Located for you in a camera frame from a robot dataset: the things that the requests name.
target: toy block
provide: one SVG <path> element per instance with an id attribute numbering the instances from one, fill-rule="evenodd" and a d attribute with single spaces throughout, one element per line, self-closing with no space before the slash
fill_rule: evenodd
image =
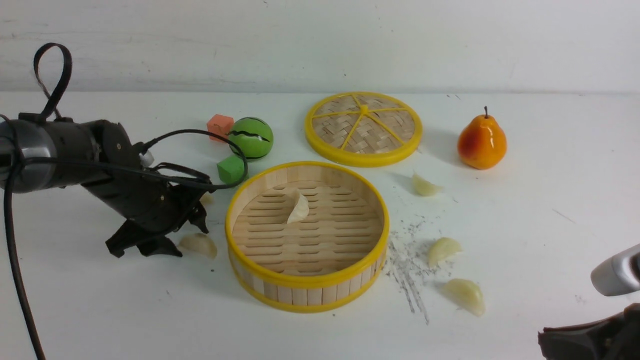
<path id="1" fill-rule="evenodd" d="M 231 131 L 231 127 L 234 125 L 234 118 L 215 114 L 211 120 L 207 123 L 207 131 L 210 133 L 214 133 L 216 135 L 220 135 L 223 138 L 227 139 L 229 131 Z M 224 142 L 220 139 L 217 139 L 213 136 L 209 137 L 211 140 L 217 142 Z"/>
<path id="2" fill-rule="evenodd" d="M 244 163 L 236 155 L 231 155 L 218 163 L 218 177 L 227 185 L 238 181 L 243 173 Z"/>

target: white table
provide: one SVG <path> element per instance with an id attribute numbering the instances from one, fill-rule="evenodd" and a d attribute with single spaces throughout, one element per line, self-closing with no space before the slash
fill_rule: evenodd
<path id="1" fill-rule="evenodd" d="M 276 140 L 267 158 L 250 165 L 255 174 L 279 163 L 324 160 L 302 130 L 307 110 L 323 97 L 69 93 L 60 110 L 76 122 L 121 122 L 132 142 L 203 129 L 215 113 L 258 116 Z M 20 263 L 47 358 L 533 360 L 541 359 L 537 332 L 544 326 L 599 320 L 638 300 L 601 296 L 589 274 L 640 241 L 640 97 L 397 97 L 422 117 L 420 152 L 396 165 L 356 171 L 382 193 L 399 254 L 365 295 L 327 313 L 271 309 L 236 282 L 223 232 L 230 190 L 214 193 L 208 208 L 220 252 L 214 261 L 144 258 L 135 248 L 115 258 L 104 241 L 124 220 L 80 186 L 16 195 Z M 0 113 L 14 118 L 44 103 L 39 93 L 0 93 Z M 455 144 L 484 105 L 505 130 L 509 151 L 481 172 L 460 165 Z M 215 163 L 229 154 L 198 135 L 154 147 L 156 161 L 213 176 Z M 412 195 L 414 169 L 444 185 L 444 193 Z M 187 225 L 172 239 L 195 231 Z M 456 238 L 465 252 L 427 272 L 424 251 L 440 236 Z M 5 246 L 0 249 L 1 357 L 32 359 Z M 411 279 L 414 289 L 404 291 L 394 275 Z M 437 284 L 453 277 L 480 283 L 484 317 L 439 294 Z"/>

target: orange cube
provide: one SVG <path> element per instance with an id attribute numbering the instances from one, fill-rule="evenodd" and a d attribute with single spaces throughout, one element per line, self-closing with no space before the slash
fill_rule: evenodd
<path id="1" fill-rule="evenodd" d="M 214 133 L 216 135 L 220 135 L 223 138 L 227 139 L 229 131 L 231 131 L 231 127 L 234 125 L 234 118 L 215 114 L 211 120 L 207 123 L 207 131 L 210 133 Z M 213 136 L 209 137 L 211 140 L 217 142 L 224 142 L 220 139 L 217 139 Z"/>

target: green ball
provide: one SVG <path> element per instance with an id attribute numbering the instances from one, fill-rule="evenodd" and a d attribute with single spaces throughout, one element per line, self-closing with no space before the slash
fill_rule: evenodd
<path id="1" fill-rule="evenodd" d="M 273 147 L 273 132 L 257 117 L 243 117 L 231 127 L 229 141 L 242 149 L 247 161 L 256 161 L 269 154 Z M 233 146 L 231 151 L 238 155 Z"/>

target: white wall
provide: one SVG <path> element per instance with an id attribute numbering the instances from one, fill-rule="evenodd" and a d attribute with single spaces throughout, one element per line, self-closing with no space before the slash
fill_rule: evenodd
<path id="1" fill-rule="evenodd" d="M 638 0 L 0 0 L 0 90 L 48 41 L 73 90 L 640 92 Z"/>

